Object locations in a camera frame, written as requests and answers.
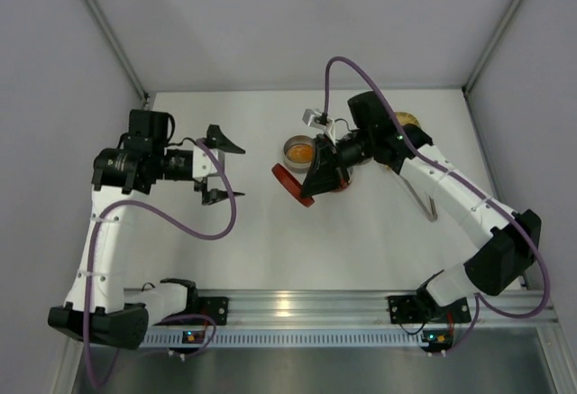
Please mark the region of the red round lid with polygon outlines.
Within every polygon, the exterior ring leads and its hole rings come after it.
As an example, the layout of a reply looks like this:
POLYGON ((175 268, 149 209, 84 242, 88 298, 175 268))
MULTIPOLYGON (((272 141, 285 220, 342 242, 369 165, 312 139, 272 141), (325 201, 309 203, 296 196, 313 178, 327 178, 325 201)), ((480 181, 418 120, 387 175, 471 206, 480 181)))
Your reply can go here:
POLYGON ((271 168, 271 172, 282 187, 304 207, 311 207, 315 200, 312 197, 301 195, 302 185, 300 182, 281 164, 277 163, 271 168))

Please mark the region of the metal tongs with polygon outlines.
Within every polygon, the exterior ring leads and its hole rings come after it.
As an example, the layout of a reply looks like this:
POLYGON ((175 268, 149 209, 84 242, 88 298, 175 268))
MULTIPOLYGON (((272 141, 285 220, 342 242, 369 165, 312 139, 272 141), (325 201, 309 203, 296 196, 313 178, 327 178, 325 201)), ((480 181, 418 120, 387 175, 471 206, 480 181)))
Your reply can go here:
POLYGON ((439 215, 434 199, 427 193, 417 191, 407 179, 403 177, 398 177, 398 179, 415 202, 416 206, 420 209, 425 219, 430 223, 436 222, 439 215))

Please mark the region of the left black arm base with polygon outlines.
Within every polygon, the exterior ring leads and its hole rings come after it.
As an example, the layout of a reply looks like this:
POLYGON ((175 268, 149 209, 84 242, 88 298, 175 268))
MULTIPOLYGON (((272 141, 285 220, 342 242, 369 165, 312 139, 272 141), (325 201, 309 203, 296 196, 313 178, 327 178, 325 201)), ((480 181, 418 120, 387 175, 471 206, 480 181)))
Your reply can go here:
POLYGON ((217 326, 227 325, 229 297, 200 296, 191 307, 161 320, 158 325, 211 325, 210 318, 217 326))

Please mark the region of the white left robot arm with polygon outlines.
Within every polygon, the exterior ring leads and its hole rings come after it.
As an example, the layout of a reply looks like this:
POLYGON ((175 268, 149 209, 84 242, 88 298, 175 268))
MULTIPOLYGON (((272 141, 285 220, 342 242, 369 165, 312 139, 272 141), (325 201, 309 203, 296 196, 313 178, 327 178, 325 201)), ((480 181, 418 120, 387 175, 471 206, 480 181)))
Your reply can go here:
POLYGON ((205 137, 184 150, 172 142, 174 117, 166 112, 133 109, 128 129, 114 148, 94 159, 91 179, 91 215, 87 239, 72 287, 60 306, 51 307, 48 324, 69 338, 136 350, 148 328, 165 318, 198 310, 195 282, 164 279, 159 286, 130 294, 125 290, 129 250, 139 210, 158 215, 198 239, 214 241, 227 236, 227 226, 217 234, 202 234, 161 212, 148 202, 152 186, 160 180, 189 181, 211 206, 239 196, 226 184, 210 188, 209 178, 223 178, 224 156, 244 154, 216 124, 205 137))

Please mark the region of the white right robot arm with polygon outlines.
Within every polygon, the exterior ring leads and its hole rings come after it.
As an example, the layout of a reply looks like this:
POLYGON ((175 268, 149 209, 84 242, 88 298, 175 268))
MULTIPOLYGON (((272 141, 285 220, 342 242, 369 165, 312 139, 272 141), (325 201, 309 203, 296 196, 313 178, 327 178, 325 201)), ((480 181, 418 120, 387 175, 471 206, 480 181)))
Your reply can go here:
POLYGON ((464 230, 476 253, 427 279, 414 302, 425 320, 461 298, 497 296, 537 260, 541 220, 531 210, 519 213, 472 184, 415 124, 402 124, 380 94, 352 97, 348 107, 355 129, 334 135, 334 119, 307 109, 303 121, 320 130, 314 154, 298 194, 311 198, 336 191, 354 167, 369 160, 388 167, 420 188, 464 230))

